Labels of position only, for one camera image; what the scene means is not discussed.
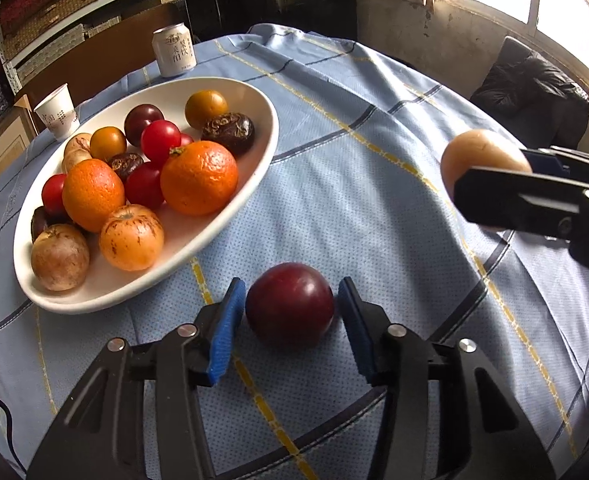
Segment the yellow brown round fruit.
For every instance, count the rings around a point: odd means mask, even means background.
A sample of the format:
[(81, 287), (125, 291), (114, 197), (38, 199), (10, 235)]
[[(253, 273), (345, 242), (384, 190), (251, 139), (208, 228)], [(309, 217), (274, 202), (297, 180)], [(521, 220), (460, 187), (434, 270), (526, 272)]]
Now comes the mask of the yellow brown round fruit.
[(532, 168), (517, 145), (497, 132), (466, 131), (447, 144), (441, 157), (441, 177), (447, 194), (454, 200), (455, 183), (471, 167), (489, 167), (532, 174)]

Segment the brown kiwi fruit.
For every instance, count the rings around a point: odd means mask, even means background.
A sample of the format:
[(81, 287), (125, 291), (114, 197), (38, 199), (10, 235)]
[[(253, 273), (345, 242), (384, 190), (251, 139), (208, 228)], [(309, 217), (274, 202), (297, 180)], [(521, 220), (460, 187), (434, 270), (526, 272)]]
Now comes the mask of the brown kiwi fruit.
[(32, 270), (40, 284), (51, 292), (67, 292), (86, 279), (89, 248), (84, 235), (70, 224), (48, 226), (34, 240)]

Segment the dark purple plum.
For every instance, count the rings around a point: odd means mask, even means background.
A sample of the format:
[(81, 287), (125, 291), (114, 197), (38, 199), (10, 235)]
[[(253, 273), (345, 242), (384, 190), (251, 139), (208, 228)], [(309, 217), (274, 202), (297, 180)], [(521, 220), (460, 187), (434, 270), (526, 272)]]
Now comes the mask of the dark purple plum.
[(256, 338), (278, 351), (316, 346), (335, 316), (334, 294), (319, 271), (286, 262), (264, 272), (250, 287), (246, 318)]

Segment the large orange tangerine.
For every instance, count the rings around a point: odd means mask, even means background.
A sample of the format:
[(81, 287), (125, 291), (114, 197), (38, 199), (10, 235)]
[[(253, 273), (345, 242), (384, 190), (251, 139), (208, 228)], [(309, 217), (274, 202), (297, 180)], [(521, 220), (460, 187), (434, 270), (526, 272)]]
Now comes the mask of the large orange tangerine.
[(67, 173), (62, 202), (73, 222), (98, 233), (110, 214), (125, 204), (124, 185), (107, 162), (86, 159)]

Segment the tan round pear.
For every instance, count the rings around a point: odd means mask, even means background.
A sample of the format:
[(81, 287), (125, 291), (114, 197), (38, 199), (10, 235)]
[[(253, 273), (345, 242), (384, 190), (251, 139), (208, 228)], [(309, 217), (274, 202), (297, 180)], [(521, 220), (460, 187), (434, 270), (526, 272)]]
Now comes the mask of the tan round pear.
[(92, 159), (92, 154), (87, 150), (79, 148), (78, 150), (70, 151), (63, 156), (62, 170), (67, 174), (74, 166), (89, 159)]

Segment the yellow orange round fruit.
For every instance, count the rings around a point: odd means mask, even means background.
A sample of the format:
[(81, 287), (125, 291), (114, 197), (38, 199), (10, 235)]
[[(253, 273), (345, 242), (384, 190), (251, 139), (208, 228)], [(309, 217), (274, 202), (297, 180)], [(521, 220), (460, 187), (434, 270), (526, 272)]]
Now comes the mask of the yellow orange round fruit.
[(97, 129), (89, 142), (89, 151), (94, 158), (109, 162), (113, 156), (126, 152), (127, 140), (124, 133), (116, 127)]

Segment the small red tomato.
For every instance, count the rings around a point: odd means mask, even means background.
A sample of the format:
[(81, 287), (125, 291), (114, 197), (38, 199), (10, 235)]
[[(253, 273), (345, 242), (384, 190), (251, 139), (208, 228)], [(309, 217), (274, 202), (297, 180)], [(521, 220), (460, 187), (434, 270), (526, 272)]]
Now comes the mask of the small red tomato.
[(142, 130), (140, 148), (144, 155), (156, 165), (163, 166), (174, 148), (182, 144), (180, 129), (168, 120), (156, 120)]

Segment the dark red plum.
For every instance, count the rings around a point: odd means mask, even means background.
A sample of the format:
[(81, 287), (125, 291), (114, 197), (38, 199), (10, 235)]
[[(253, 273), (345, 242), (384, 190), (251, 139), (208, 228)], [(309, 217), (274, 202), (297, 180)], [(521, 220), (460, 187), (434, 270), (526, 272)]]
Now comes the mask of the dark red plum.
[(164, 115), (157, 106), (139, 104), (133, 107), (124, 119), (124, 133), (127, 141), (135, 148), (139, 148), (142, 132), (153, 122), (163, 119)]

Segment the red cherry tomato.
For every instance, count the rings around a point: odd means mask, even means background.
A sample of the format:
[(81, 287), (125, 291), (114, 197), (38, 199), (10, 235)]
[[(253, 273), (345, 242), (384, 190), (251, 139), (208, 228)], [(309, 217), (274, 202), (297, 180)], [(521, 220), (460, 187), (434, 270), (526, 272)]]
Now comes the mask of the red cherry tomato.
[(42, 188), (42, 202), (48, 214), (56, 217), (65, 216), (66, 208), (63, 205), (62, 192), (66, 183), (66, 174), (54, 174)]

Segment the orange persimmon fruit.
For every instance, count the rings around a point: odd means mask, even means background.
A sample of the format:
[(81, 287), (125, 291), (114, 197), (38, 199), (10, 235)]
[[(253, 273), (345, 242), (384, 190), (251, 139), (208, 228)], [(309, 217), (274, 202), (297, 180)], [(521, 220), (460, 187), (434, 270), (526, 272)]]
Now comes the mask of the orange persimmon fruit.
[(92, 139), (92, 135), (90, 133), (82, 132), (74, 134), (74, 136), (71, 136), (67, 142), (63, 156), (67, 156), (67, 154), (78, 150), (90, 152), (90, 139)]

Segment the black leather chair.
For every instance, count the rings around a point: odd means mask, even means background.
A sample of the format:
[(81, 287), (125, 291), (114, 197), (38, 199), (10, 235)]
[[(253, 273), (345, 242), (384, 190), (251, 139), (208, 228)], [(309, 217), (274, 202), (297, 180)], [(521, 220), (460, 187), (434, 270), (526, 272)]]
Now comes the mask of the black leather chair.
[(470, 102), (527, 148), (574, 150), (589, 124), (589, 95), (553, 63), (507, 36)]

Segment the white oval plate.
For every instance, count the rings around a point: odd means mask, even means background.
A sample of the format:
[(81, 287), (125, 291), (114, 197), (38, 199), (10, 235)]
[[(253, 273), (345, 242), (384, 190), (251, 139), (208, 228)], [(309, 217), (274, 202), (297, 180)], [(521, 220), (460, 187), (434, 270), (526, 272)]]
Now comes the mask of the white oval plate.
[(82, 125), (76, 162), (60, 148), (26, 194), (14, 270), (34, 304), (78, 314), (157, 284), (208, 245), (267, 172), (278, 117), (234, 79), (157, 84)]

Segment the blue checked tablecloth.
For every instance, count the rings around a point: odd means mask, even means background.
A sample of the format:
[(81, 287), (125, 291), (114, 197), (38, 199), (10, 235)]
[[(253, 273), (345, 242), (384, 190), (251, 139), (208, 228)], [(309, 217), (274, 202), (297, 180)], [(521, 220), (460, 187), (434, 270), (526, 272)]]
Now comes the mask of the blue checked tablecloth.
[(352, 278), (393, 321), (470, 338), (502, 374), (557, 474), (589, 438), (589, 270), (560, 240), (466, 222), (444, 191), (447, 143), (495, 122), (457, 93), (356, 42), (256, 25), (198, 44), (199, 76), (249, 82), (277, 110), (276, 154), (230, 225), (169, 278), (118, 307), (49, 313), (26, 298), (14, 227), (57, 142), (41, 133), (0, 176), (0, 457), (29, 463), (58, 408), (114, 336), (160, 338), (220, 298), (303, 262)]

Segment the orange spotted fruit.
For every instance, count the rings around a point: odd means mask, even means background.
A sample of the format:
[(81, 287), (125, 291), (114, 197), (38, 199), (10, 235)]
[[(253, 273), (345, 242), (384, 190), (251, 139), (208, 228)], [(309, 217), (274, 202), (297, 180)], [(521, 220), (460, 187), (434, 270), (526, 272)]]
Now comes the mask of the orange spotted fruit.
[(128, 204), (110, 214), (99, 232), (104, 258), (126, 272), (144, 271), (161, 255), (165, 232), (157, 214), (145, 206)]

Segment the dark chestnut in plate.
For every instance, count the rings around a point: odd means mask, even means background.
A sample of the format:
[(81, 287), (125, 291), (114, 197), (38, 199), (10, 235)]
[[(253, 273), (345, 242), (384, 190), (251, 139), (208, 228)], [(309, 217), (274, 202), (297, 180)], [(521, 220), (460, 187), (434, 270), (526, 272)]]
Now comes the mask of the dark chestnut in plate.
[(114, 173), (125, 183), (130, 174), (142, 166), (144, 159), (138, 153), (125, 152), (116, 154), (109, 159), (108, 165)]

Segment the wooden framed panel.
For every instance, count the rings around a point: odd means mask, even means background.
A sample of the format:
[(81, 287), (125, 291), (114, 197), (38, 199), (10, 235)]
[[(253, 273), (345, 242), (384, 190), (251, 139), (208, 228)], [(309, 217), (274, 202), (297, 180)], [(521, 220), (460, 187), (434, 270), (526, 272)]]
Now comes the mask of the wooden framed panel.
[(37, 136), (32, 106), (26, 94), (20, 96), (0, 121), (0, 175)]

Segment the small yellow orange fruit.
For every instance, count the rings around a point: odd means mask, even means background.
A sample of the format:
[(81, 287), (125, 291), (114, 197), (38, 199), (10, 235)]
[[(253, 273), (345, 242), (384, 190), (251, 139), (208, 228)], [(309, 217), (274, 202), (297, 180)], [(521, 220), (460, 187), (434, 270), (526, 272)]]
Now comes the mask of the small yellow orange fruit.
[(202, 129), (207, 122), (229, 111), (229, 106), (220, 92), (200, 90), (192, 94), (185, 104), (185, 117), (188, 125)]

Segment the white paper cup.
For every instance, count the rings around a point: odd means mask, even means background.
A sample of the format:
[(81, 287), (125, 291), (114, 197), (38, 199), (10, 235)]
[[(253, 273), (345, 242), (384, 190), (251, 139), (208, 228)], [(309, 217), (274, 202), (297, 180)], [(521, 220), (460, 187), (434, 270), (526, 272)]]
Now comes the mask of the white paper cup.
[(62, 84), (52, 90), (35, 107), (35, 113), (57, 141), (67, 140), (80, 127), (69, 86)]

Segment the black monitor screen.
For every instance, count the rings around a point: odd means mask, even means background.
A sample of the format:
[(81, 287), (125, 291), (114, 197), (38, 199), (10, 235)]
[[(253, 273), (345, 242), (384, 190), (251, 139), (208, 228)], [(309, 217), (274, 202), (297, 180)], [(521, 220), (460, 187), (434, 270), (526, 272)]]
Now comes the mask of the black monitor screen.
[(184, 0), (187, 25), (201, 41), (270, 23), (357, 39), (357, 0)]

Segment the white drink can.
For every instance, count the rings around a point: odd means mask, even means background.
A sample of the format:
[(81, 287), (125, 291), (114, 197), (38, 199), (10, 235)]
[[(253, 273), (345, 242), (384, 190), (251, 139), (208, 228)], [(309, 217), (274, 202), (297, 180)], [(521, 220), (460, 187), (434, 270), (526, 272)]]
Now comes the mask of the white drink can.
[(183, 23), (155, 30), (151, 44), (164, 78), (180, 76), (197, 65), (190, 31)]

